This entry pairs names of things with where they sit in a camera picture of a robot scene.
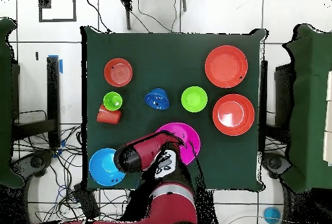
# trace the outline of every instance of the lime green bowl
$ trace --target lime green bowl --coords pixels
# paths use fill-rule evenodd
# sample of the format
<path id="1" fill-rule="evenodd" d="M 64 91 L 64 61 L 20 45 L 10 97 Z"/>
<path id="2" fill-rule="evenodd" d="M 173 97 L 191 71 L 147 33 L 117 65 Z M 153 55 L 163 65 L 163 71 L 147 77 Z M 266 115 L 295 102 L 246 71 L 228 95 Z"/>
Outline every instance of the lime green bowl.
<path id="1" fill-rule="evenodd" d="M 191 86 L 183 92 L 181 103 L 189 112 L 199 112 L 205 108 L 208 103 L 208 95 L 203 88 Z"/>
<path id="2" fill-rule="evenodd" d="M 117 92 L 108 92 L 103 101 L 105 108 L 111 111 L 118 110 L 122 105 L 122 97 Z"/>

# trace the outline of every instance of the dark green table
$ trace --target dark green table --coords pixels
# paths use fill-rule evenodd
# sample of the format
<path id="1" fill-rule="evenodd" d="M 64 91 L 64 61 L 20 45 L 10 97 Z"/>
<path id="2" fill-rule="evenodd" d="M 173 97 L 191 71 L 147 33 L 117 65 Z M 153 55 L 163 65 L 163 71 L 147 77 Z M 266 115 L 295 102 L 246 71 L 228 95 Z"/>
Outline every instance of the dark green table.
<path id="1" fill-rule="evenodd" d="M 87 110 L 88 160 L 99 149 L 120 145 L 156 131 L 169 122 L 184 122 L 200 136 L 198 159 L 207 188 L 259 191 L 256 180 L 257 106 L 259 101 L 259 48 L 264 29 L 251 34 L 103 34 L 85 27 L 87 36 Z M 208 54 L 220 45 L 234 45 L 246 55 L 248 73 L 234 88 L 218 88 L 206 77 L 204 63 Z M 130 83 L 110 86 L 104 78 L 104 67 L 113 58 L 124 58 L 133 69 Z M 189 86 L 201 86 L 208 102 L 203 111 L 187 112 L 181 105 L 181 94 Z M 167 110 L 155 110 L 144 102 L 154 88 L 166 90 L 170 101 Z M 102 98 L 110 91 L 123 97 L 121 119 L 117 125 L 98 123 Z M 217 130 L 212 110 L 219 98 L 229 93 L 247 97 L 255 108 L 251 129 L 240 136 L 227 136 Z M 189 165 L 192 178 L 196 162 Z M 98 185 L 88 174 L 88 188 L 136 188 L 138 174 L 127 174 L 114 187 Z"/>

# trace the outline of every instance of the blue cup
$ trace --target blue cup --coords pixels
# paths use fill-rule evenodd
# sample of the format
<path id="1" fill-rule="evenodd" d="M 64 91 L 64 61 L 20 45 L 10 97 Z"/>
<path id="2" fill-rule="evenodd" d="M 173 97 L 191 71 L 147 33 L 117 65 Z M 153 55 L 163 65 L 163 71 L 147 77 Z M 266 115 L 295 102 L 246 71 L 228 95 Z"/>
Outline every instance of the blue cup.
<path id="1" fill-rule="evenodd" d="M 155 88 L 150 93 L 146 94 L 145 102 L 156 110 L 165 110 L 169 108 L 169 98 L 165 90 Z"/>
<path id="2" fill-rule="evenodd" d="M 113 186 L 125 177 L 114 164 L 114 153 L 115 149 L 100 149 L 90 159 L 90 175 L 100 185 Z"/>
<path id="3" fill-rule="evenodd" d="M 264 210 L 264 218 L 268 224 L 277 224 L 280 216 L 281 214 L 277 208 L 269 207 Z"/>

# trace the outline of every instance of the black chair leg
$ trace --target black chair leg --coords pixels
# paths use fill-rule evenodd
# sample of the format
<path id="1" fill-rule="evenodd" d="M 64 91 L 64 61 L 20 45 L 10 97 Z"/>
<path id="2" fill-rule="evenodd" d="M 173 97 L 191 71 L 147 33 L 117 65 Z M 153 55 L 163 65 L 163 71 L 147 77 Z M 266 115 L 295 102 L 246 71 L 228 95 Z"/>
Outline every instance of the black chair leg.
<path id="1" fill-rule="evenodd" d="M 187 1 L 186 0 L 182 0 L 182 3 L 184 5 L 184 12 L 187 11 Z"/>
<path id="2" fill-rule="evenodd" d="M 127 29 L 130 30 L 130 12 L 126 8 L 126 20 L 127 20 Z"/>

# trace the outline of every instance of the red plate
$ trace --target red plate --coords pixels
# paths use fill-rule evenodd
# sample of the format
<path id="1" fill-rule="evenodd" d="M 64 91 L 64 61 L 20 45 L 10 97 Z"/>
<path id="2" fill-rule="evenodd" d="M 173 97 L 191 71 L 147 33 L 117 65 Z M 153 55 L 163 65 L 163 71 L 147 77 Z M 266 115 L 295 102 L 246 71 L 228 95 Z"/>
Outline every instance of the red plate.
<path id="1" fill-rule="evenodd" d="M 239 94 L 228 94 L 221 97 L 212 113 L 216 128 L 227 135 L 245 133 L 254 122 L 255 111 L 252 103 Z"/>
<path id="2" fill-rule="evenodd" d="M 106 64 L 104 76 L 112 86 L 125 86 L 132 79 L 132 67 L 125 59 L 116 58 Z"/>
<path id="3" fill-rule="evenodd" d="M 212 50 L 206 58 L 207 78 L 219 88 L 232 88 L 246 76 L 248 62 L 243 52 L 231 45 L 222 45 Z"/>

